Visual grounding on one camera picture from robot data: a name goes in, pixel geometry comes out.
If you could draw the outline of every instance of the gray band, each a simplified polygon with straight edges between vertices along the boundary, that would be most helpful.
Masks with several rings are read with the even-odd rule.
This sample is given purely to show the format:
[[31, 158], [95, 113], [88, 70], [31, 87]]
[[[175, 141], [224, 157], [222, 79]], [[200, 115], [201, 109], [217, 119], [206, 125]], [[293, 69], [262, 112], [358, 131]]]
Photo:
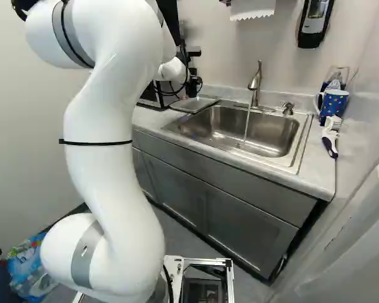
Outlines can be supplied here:
[[164, 24], [164, 17], [163, 17], [163, 13], [162, 11], [160, 10], [160, 8], [158, 8], [157, 10], [157, 18], [159, 19], [159, 22], [160, 22], [160, 26], [163, 27], [163, 24]]
[[[90, 68], [89, 65], [95, 66], [95, 62], [90, 58], [90, 56], [84, 51], [80, 42], [77, 39], [75, 27], [73, 26], [72, 19], [72, 8], [73, 8], [74, 0], [70, 0], [66, 8], [64, 9], [64, 27], [66, 33], [68, 34], [68, 39], [70, 44], [72, 45], [74, 51], [71, 49], [66, 37], [64, 36], [63, 28], [62, 28], [62, 9], [63, 2], [60, 1], [56, 4], [53, 13], [52, 13], [52, 24], [55, 36], [62, 50], [68, 55], [68, 57], [73, 60], [74, 63], [80, 65], [83, 68]], [[75, 52], [84, 60], [82, 62], [75, 54]]]
[[71, 260], [71, 277], [76, 285], [92, 289], [90, 284], [90, 264], [95, 248], [104, 235], [100, 223], [95, 221], [78, 241]]

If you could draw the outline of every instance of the gray cabinet door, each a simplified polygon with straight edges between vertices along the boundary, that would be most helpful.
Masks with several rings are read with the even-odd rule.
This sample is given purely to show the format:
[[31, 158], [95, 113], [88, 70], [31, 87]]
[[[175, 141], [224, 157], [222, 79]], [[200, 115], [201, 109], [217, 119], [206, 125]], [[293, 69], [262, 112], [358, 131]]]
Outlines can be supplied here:
[[151, 164], [159, 202], [203, 232], [206, 224], [205, 183], [152, 156], [146, 155], [146, 161]]
[[147, 170], [143, 152], [136, 148], [133, 148], [133, 165], [135, 166], [136, 177], [138, 178], [140, 187], [150, 198], [156, 201], [157, 197], [152, 180], [150, 179], [149, 171]]
[[208, 189], [208, 235], [269, 278], [298, 229], [219, 189]]

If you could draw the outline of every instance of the paper towel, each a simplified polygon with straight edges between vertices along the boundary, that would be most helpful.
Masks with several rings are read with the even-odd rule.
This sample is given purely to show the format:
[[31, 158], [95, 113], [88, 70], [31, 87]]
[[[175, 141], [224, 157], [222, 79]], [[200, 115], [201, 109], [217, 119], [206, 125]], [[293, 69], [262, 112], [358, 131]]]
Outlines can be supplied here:
[[232, 0], [230, 20], [268, 17], [274, 14], [276, 0]]

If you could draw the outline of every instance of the mug handle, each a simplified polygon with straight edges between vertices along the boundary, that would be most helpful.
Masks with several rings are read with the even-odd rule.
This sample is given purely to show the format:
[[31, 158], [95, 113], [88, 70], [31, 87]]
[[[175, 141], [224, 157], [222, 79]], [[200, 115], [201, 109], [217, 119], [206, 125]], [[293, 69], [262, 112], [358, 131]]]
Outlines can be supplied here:
[[318, 96], [322, 96], [324, 99], [324, 93], [318, 93], [316, 97], [313, 99], [313, 105], [315, 106], [315, 110], [317, 112], [317, 115], [320, 116], [321, 110], [318, 108]]

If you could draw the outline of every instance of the metal stand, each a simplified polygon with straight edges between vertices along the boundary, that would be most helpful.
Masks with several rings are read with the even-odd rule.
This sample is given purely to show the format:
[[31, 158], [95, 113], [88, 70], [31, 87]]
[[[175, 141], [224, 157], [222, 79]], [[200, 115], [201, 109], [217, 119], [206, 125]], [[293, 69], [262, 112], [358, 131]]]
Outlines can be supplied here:
[[[166, 256], [164, 265], [172, 280], [174, 303], [182, 301], [182, 295], [184, 295], [185, 291], [183, 288], [184, 273], [189, 267], [218, 278], [224, 286], [224, 302], [234, 303], [234, 272], [231, 259], [192, 259], [180, 256]], [[81, 292], [77, 293], [73, 303], [81, 303], [84, 296]]]

